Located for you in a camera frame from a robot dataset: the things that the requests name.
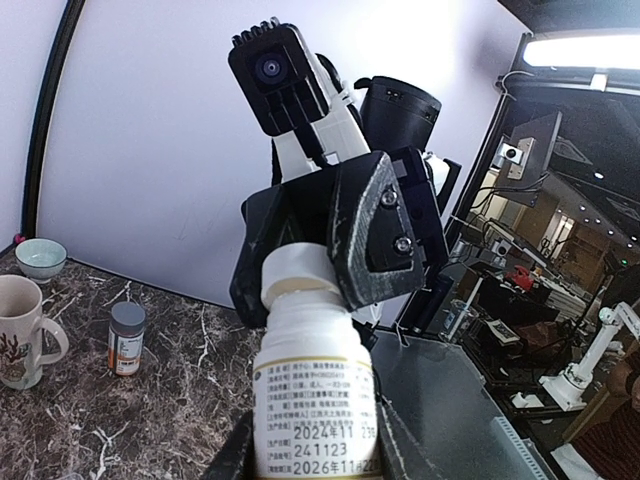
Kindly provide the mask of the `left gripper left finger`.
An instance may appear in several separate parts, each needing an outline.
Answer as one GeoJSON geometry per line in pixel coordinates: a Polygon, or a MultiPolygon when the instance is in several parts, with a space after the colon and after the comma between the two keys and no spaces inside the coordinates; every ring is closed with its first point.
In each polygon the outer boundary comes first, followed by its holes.
{"type": "Polygon", "coordinates": [[[203,472],[202,479],[249,480],[254,478],[254,473],[253,413],[245,412],[203,472]]]}

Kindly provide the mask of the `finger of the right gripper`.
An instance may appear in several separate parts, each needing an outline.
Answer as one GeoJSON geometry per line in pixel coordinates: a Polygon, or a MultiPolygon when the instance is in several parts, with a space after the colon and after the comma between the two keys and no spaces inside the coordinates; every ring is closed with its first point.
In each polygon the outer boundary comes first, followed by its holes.
{"type": "Polygon", "coordinates": [[[374,151],[336,166],[327,250],[349,308],[420,289],[423,254],[416,242],[386,153],[374,151]]]}
{"type": "Polygon", "coordinates": [[[261,300],[264,260],[275,249],[296,240],[300,229],[284,187],[271,187],[251,195],[243,202],[241,213],[245,235],[229,293],[243,325],[263,328],[268,316],[261,300]]]}

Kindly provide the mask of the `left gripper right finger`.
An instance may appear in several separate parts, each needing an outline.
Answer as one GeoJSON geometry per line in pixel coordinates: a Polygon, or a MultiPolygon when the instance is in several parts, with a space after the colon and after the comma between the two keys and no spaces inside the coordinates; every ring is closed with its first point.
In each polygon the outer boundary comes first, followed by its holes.
{"type": "Polygon", "coordinates": [[[464,439],[436,431],[419,438],[386,399],[377,403],[384,479],[479,479],[480,465],[464,439]]]}

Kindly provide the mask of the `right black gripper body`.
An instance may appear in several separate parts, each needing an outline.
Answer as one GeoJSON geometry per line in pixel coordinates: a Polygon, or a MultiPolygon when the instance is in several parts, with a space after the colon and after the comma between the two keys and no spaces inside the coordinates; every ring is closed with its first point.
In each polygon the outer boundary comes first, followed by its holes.
{"type": "Polygon", "coordinates": [[[269,254],[323,245],[342,280],[424,273],[448,258],[435,188],[420,152],[373,151],[249,197],[247,237],[269,254]]]}

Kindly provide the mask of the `small white bottle cap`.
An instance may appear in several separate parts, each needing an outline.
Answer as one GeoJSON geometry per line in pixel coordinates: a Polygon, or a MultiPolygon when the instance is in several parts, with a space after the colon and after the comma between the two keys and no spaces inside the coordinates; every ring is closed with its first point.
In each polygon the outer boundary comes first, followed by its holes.
{"type": "Polygon", "coordinates": [[[265,258],[260,296],[268,310],[283,295],[309,290],[341,294],[325,246],[308,242],[291,243],[276,248],[265,258]]]}

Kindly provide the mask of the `small white pill bottle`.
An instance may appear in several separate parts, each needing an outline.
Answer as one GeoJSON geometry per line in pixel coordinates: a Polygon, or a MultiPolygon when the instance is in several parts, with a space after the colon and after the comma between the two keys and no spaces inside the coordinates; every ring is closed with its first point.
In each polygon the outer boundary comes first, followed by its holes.
{"type": "Polygon", "coordinates": [[[371,357],[338,295],[273,303],[253,393],[254,478],[381,478],[371,357]]]}

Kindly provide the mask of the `orange pill bottle grey cap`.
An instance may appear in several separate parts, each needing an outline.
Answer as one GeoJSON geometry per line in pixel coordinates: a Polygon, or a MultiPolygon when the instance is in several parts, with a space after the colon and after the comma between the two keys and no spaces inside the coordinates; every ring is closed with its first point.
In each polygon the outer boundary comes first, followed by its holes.
{"type": "Polygon", "coordinates": [[[146,313],[134,302],[119,302],[110,314],[108,367],[115,375],[131,376],[140,367],[146,313]]]}

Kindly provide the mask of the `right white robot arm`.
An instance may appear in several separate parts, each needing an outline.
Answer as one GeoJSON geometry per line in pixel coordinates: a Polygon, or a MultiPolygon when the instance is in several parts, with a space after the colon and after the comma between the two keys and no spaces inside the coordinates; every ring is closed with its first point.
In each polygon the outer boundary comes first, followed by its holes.
{"type": "Polygon", "coordinates": [[[360,110],[371,152],[251,195],[242,205],[245,241],[230,294],[241,321],[262,328],[262,266],[277,248],[319,244],[351,311],[419,290],[428,269],[443,266],[448,246],[441,193],[421,158],[441,104],[425,91],[384,76],[361,79],[360,110]]]}

